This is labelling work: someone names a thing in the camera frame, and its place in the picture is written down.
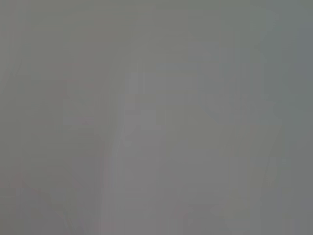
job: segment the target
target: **gray wall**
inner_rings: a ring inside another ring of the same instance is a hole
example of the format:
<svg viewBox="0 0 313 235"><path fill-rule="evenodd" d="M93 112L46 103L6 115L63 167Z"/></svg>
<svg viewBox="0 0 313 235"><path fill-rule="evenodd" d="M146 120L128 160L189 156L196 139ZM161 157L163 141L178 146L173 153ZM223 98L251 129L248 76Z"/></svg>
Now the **gray wall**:
<svg viewBox="0 0 313 235"><path fill-rule="evenodd" d="M1 2L0 230L312 234L312 7Z"/></svg>

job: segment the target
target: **gray background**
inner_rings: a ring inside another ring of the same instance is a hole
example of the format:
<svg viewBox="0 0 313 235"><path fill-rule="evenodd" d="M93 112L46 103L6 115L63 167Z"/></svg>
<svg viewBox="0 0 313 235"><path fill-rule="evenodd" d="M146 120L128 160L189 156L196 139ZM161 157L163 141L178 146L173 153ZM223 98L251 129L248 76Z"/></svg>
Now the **gray background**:
<svg viewBox="0 0 313 235"><path fill-rule="evenodd" d="M312 11L0 0L0 233L312 234Z"/></svg>

